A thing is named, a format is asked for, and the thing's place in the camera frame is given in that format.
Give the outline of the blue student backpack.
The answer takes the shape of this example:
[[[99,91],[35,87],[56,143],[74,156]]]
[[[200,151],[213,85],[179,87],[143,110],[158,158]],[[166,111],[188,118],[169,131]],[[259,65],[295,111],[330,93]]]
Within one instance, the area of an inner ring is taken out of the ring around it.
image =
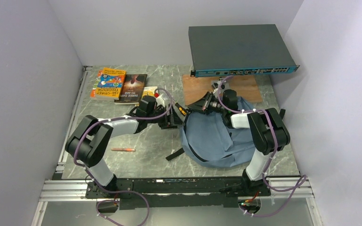
[[[238,98],[239,109],[253,109],[245,99]],[[185,153],[204,167],[230,168],[250,163],[255,146],[249,129],[226,127],[219,113],[189,113],[184,123],[180,131],[182,147],[167,156],[168,161]]]

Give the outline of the dark three days book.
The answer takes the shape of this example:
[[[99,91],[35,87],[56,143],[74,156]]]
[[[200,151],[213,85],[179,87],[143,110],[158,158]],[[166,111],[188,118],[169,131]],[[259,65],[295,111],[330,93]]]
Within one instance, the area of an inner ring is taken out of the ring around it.
[[[147,81],[147,74],[127,74],[116,105],[134,105],[139,102]]]

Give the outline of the orange blue treehouse book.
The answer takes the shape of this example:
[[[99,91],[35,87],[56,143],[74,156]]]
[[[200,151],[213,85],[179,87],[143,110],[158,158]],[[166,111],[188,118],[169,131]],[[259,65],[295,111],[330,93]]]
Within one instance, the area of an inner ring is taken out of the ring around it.
[[[125,76],[125,70],[104,67],[95,88],[95,98],[109,101],[119,100]]]

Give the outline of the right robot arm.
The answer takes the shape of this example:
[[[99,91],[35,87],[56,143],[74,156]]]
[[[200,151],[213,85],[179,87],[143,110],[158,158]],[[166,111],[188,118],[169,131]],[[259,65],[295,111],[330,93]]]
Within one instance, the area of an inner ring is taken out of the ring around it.
[[[290,134],[283,122],[285,109],[239,109],[238,100],[236,91],[231,89],[224,91],[222,97],[207,92],[187,108],[189,113],[219,113],[226,127],[250,130],[255,152],[244,170],[246,179],[241,182],[241,190],[246,195],[253,195],[260,184],[272,188],[266,179],[266,172],[276,153],[290,143]]]

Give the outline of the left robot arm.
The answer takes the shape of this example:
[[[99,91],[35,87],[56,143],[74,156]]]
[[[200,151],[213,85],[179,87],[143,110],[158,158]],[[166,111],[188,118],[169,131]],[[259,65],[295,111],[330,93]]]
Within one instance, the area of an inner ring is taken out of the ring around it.
[[[103,159],[109,140],[140,133],[149,124],[157,124],[160,129],[174,129],[183,122],[172,104],[145,96],[122,117],[99,120],[92,115],[85,116],[68,138],[65,151],[99,184],[98,192],[109,198],[118,190],[117,177]]]

